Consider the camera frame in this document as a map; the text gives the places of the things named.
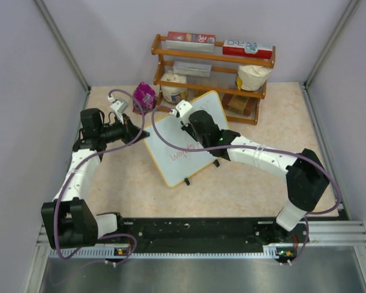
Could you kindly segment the yellow framed whiteboard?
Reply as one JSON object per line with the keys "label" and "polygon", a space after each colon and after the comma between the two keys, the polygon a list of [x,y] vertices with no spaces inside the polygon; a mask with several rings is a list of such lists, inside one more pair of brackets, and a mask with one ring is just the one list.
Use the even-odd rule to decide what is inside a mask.
{"label": "yellow framed whiteboard", "polygon": [[[190,103],[196,110],[208,112],[220,129],[229,128],[216,91],[209,91]],[[155,119],[155,123],[158,132],[166,141],[183,148],[181,151],[168,146],[157,136],[152,123],[148,123],[146,126],[145,131],[149,132],[149,137],[145,139],[146,148],[168,187],[176,187],[216,160],[206,151],[196,151],[202,146],[181,129],[182,125],[177,118],[166,114]]]}

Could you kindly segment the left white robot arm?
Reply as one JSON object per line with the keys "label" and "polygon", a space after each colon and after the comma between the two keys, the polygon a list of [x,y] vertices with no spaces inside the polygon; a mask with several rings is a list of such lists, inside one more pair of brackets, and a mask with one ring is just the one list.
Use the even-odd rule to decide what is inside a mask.
{"label": "left white robot arm", "polygon": [[65,181],[54,199],[41,207],[53,249],[91,247],[105,235],[113,242],[124,239],[126,227],[119,223],[119,213],[94,215],[86,199],[108,144],[121,141],[129,146],[149,137],[149,132],[135,126],[126,114],[106,123],[104,113],[97,108],[81,112],[81,125]]}

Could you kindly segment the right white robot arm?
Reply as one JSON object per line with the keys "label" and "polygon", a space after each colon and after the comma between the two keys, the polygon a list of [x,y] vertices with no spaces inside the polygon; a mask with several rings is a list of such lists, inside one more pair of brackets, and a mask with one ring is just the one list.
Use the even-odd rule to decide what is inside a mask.
{"label": "right white robot arm", "polygon": [[280,153],[259,145],[240,133],[220,129],[204,110],[178,110],[182,130],[212,156],[257,167],[286,181],[286,204],[272,227],[274,237],[285,242],[295,234],[297,223],[312,212],[329,185],[323,166],[310,149],[302,153]]}

